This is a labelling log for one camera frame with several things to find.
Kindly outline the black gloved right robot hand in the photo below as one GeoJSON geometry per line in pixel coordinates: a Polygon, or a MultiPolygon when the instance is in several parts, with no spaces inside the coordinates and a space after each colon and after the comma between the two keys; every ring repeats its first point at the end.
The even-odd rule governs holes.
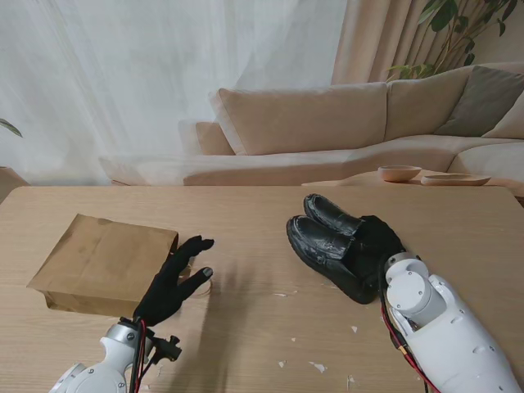
{"type": "Polygon", "coordinates": [[[365,285],[376,287],[378,272],[393,255],[406,251],[395,231],[375,215],[365,215],[350,246],[350,270],[365,285]]]}

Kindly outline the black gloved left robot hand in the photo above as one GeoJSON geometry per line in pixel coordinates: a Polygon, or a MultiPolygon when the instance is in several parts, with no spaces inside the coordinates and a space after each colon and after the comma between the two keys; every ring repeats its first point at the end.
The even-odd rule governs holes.
{"type": "Polygon", "coordinates": [[[205,267],[178,282],[180,274],[191,258],[209,250],[214,244],[213,239],[204,239],[201,235],[189,238],[180,247],[173,243],[165,262],[134,310],[133,320],[154,327],[177,313],[182,303],[210,280],[214,271],[205,267]]]}

